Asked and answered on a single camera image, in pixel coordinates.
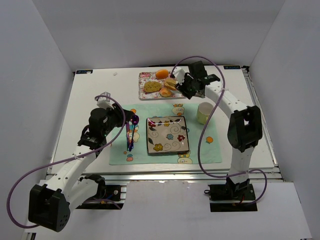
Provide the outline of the flat seeded bread slice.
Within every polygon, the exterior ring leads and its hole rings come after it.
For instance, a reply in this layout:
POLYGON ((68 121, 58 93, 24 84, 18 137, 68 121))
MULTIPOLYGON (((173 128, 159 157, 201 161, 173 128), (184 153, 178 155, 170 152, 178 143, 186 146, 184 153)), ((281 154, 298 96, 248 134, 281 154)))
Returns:
POLYGON ((154 93, 160 91, 162 84, 157 81, 148 81, 144 84, 143 90, 145 93, 154 93))

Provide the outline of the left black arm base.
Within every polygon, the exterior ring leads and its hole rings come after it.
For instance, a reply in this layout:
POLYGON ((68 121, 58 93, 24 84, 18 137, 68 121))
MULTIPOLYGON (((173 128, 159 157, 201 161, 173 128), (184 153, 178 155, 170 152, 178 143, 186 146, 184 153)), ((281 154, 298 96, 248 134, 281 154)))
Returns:
POLYGON ((93 182, 97 185, 95 195, 87 198, 83 203, 76 207, 79 210, 121 210, 124 206, 126 186, 120 184, 106 183, 105 178, 98 174, 81 176, 77 182, 93 182))

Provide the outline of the orange bun at back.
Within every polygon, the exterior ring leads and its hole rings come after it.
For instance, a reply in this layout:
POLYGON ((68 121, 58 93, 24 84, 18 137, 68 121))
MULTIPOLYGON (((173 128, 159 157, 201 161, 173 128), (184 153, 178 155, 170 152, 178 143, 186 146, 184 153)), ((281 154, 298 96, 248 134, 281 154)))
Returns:
POLYGON ((155 77, 158 80, 166 79, 169 76, 169 71, 167 69, 160 69, 155 73, 155 77))

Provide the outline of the blue table label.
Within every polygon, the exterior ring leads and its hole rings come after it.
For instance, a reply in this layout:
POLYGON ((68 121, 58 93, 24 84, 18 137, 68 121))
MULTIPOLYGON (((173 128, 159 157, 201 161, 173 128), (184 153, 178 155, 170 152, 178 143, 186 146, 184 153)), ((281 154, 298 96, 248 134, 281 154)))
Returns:
POLYGON ((77 70, 75 72, 77 75, 81 75, 81 74, 92 74, 93 70, 92 69, 82 69, 82 70, 77 70))
POLYGON ((241 67, 239 65, 224 65, 223 68, 225 70, 240 70, 241 67))

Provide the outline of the orange bun at front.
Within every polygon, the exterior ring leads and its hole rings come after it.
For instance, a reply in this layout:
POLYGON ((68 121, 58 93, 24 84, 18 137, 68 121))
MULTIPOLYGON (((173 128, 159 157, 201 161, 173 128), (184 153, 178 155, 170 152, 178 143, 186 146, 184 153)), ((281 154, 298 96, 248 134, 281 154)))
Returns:
POLYGON ((163 98, 169 98, 173 95, 173 93, 171 92, 170 89, 163 87, 160 91, 159 94, 163 97, 163 98))

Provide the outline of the orange bun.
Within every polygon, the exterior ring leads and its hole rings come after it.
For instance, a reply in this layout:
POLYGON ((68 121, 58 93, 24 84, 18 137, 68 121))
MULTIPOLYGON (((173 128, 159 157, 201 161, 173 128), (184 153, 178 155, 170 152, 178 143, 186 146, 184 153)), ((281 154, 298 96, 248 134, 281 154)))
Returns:
POLYGON ((169 71, 167 69, 160 69, 155 73, 155 77, 158 80, 166 79, 169 76, 169 71))
POLYGON ((160 91, 159 94, 163 97, 163 98, 169 98, 173 95, 173 93, 171 92, 170 89, 163 87, 160 91))

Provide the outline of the right blue table label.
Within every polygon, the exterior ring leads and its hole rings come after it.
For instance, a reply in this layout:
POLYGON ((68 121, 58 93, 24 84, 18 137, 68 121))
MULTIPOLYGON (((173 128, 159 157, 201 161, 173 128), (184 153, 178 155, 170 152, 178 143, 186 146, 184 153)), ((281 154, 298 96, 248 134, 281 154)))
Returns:
POLYGON ((225 70, 240 70, 241 67, 239 65, 224 65, 223 68, 225 70))

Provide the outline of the purple spoon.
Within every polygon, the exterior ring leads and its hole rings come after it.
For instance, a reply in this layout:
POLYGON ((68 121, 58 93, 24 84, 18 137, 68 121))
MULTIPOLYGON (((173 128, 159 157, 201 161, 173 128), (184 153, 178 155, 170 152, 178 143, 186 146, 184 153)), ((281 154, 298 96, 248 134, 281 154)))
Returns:
POLYGON ((138 126, 139 121, 139 116, 134 114, 126 123, 126 145, 129 152, 134 148, 136 127, 138 126))

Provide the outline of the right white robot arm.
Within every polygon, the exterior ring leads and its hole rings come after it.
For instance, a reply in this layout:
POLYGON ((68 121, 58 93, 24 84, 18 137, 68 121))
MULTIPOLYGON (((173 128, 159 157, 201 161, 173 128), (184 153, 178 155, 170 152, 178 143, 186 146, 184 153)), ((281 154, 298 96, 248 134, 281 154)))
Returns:
POLYGON ((241 102, 229 90, 223 74, 208 74, 202 61, 188 65, 188 72, 174 66, 175 88, 186 98, 208 98, 215 103, 210 116, 220 108, 228 117, 227 139, 232 147, 231 165, 225 176, 225 189, 216 194, 237 199, 249 189, 250 162, 253 151, 263 136, 261 110, 241 102))

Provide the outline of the square floral plate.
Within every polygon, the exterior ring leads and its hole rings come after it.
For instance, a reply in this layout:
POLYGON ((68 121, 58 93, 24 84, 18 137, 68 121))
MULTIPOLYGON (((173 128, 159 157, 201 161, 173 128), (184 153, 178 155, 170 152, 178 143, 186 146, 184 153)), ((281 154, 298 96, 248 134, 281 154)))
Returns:
POLYGON ((184 116, 148 117, 146 119, 148 155, 172 155, 190 151, 184 116))

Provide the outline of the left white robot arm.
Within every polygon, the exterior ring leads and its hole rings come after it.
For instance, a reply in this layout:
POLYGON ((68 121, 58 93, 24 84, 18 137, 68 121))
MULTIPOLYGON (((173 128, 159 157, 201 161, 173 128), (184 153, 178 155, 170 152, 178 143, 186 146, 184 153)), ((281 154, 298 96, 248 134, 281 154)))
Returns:
POLYGON ((107 144, 107 135, 128 123, 134 113, 112 107, 95 108, 90 112, 77 143, 74 156, 43 185, 36 184, 29 193, 28 220, 38 226, 60 232, 71 212, 89 198, 101 198, 105 179, 96 174, 82 176, 107 144))

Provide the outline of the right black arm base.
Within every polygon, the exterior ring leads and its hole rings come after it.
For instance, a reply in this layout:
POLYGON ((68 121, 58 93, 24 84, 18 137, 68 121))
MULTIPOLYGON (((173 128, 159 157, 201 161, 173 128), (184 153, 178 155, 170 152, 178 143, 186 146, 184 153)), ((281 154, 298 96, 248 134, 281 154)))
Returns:
POLYGON ((209 198, 212 213, 257 212, 258 207, 252 184, 247 189, 232 195, 224 184, 211 184, 203 193, 209 198))

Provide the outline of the light green placemat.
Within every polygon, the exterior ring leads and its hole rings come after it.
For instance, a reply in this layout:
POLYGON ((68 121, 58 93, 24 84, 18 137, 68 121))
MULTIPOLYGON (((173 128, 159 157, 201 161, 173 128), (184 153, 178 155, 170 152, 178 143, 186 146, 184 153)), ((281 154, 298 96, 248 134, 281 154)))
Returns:
POLYGON ((135 130, 134 147, 127 150, 126 126, 117 139, 106 148, 109 152, 109 164, 212 164, 222 162, 221 148, 215 121, 208 127, 197 121, 196 103, 153 103, 125 105, 124 109, 133 111, 139 117, 135 130), (146 119, 165 116, 185 117, 190 150, 185 153, 149 155, 147 151, 146 119))

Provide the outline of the left blue table label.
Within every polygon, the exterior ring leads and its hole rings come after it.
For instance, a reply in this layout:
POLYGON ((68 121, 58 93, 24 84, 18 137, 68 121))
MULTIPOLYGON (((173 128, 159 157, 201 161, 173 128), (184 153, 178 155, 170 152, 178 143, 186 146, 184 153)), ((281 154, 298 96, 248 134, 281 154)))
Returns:
POLYGON ((82 70, 77 70, 75 72, 77 75, 81 75, 81 74, 92 74, 93 70, 92 69, 82 69, 82 70))

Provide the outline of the pale yellow mug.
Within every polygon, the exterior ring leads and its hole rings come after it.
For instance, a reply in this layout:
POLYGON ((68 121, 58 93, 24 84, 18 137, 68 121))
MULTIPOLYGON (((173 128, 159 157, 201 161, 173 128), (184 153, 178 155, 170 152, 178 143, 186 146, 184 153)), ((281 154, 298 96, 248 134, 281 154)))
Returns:
POLYGON ((207 122, 213 108, 214 106, 209 102, 200 103, 198 105, 197 113, 196 113, 197 121, 200 124, 204 125, 207 122))

